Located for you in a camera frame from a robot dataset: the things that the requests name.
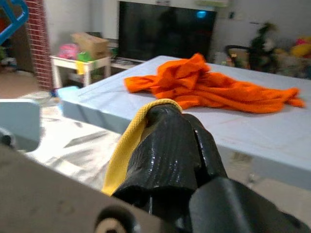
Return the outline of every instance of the orange cloth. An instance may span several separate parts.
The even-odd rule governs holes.
[[[284,104],[305,107],[298,88],[268,89],[250,82],[234,80],[222,73],[210,72],[204,57],[169,61],[158,67],[157,75],[124,80],[128,91],[149,90],[158,99],[169,98],[183,109],[193,106],[224,108],[251,113],[273,113]]]

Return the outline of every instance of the yellow object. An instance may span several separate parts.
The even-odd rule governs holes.
[[[302,36],[300,39],[303,39],[307,41],[308,43],[311,43],[311,36]]]
[[[79,75],[84,74],[84,63],[80,61],[76,61],[77,73]]]
[[[178,103],[171,99],[156,100],[142,106],[138,110],[118,142],[117,147],[110,159],[104,180],[104,186],[102,188],[103,193],[111,196],[125,180],[127,166],[131,155],[134,149],[138,146],[141,134],[145,129],[147,123],[146,114],[149,109],[154,106],[167,103],[175,105],[182,112],[182,108],[178,105]]]
[[[303,57],[311,53],[311,44],[302,44],[292,47],[291,54],[296,57]]]
[[[280,48],[275,49],[274,53],[279,54],[279,55],[281,54],[287,55],[287,52],[284,49],[280,49]]]

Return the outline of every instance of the table surface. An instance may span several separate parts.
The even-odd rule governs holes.
[[[78,90],[63,101],[64,115],[118,133],[124,132],[137,110],[155,98],[149,93],[130,94],[123,79],[156,74],[162,63],[176,58],[159,56]],[[275,89],[298,87],[307,107],[286,105],[281,112],[251,114],[195,107],[185,110],[209,130],[218,146],[282,163],[311,176],[311,81],[246,69],[209,64],[212,71],[236,80],[249,81]]]
[[[67,59],[67,58],[62,58],[62,57],[58,57],[56,55],[51,55],[50,56],[51,59],[54,59],[54,60],[59,60],[59,61],[63,61],[63,62],[69,62],[69,63],[75,63],[77,62],[77,60],[72,60],[72,59]],[[99,58],[99,59],[96,59],[94,61],[106,61],[107,59],[110,60],[110,57],[102,57],[102,58]],[[89,64],[89,63],[92,63],[94,61],[89,61],[89,62],[83,62],[85,64]]]

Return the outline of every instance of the television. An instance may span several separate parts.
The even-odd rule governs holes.
[[[208,55],[216,12],[125,1],[119,8],[119,57]]]

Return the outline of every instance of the light blue table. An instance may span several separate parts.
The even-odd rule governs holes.
[[[130,94],[123,79],[156,74],[156,68],[175,58],[159,56],[139,66],[84,87],[64,100],[64,115],[123,133],[136,111],[155,98],[149,93]],[[311,189],[311,81],[210,64],[212,71],[269,88],[298,87],[307,108],[292,106],[275,114],[191,108],[214,136],[221,153],[242,152],[254,157],[253,170],[298,187]]]

